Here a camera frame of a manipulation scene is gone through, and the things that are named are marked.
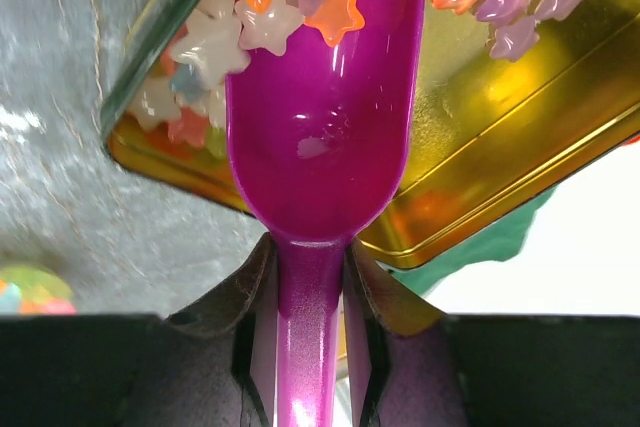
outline marble countertop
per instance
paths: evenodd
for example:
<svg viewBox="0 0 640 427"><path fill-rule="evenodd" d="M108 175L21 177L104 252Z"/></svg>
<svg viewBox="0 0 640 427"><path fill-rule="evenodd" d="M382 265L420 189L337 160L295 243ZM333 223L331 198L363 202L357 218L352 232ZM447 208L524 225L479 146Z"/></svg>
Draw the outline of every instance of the marble countertop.
<svg viewBox="0 0 640 427"><path fill-rule="evenodd" d="M146 0L0 0L0 260L42 262L82 312L168 314L249 253L254 219L124 171L98 113Z"/></svg>

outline golden tray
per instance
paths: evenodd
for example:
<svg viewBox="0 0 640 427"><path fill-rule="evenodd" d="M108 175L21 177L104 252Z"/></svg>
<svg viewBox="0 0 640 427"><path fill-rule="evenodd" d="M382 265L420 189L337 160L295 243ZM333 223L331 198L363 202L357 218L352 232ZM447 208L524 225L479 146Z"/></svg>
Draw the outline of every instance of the golden tray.
<svg viewBox="0 0 640 427"><path fill-rule="evenodd" d="M105 103L105 141L130 170L246 211L226 161L168 154L166 134L121 115L197 1L152 0L143 13L138 53ZM424 264L640 131L640 0L585 0L538 32L521 60L492 60L486 24L427 2L409 163L361 235L377 259Z"/></svg>

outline purple scoop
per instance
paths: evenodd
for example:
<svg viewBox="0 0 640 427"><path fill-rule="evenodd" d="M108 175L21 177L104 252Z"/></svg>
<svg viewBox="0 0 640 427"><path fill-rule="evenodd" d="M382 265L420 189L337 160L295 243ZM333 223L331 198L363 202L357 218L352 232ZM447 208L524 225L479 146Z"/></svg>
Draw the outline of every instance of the purple scoop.
<svg viewBox="0 0 640 427"><path fill-rule="evenodd" d="M357 0L335 48L303 26L227 81L236 185L279 251L278 424L330 426L346 246L386 207L407 159L425 0Z"/></svg>

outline green cloth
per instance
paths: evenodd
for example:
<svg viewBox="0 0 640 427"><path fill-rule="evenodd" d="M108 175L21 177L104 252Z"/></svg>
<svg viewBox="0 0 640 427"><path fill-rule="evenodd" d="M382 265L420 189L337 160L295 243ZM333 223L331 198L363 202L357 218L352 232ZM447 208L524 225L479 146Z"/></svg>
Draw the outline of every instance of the green cloth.
<svg viewBox="0 0 640 427"><path fill-rule="evenodd" d="M395 277L416 294L423 295L440 279L465 265L487 260L504 262L515 257L522 249L536 211L549 200L553 190L534 197L423 266L394 273Z"/></svg>

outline gray table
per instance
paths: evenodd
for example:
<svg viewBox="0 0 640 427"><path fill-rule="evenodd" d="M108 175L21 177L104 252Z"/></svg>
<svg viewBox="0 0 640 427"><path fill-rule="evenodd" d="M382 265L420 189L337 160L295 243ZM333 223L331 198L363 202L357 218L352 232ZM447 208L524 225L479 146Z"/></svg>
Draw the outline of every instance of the gray table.
<svg viewBox="0 0 640 427"><path fill-rule="evenodd" d="M0 260L43 262L85 312L167 314L263 232L102 153L100 104L145 2L0 0Z"/></svg>

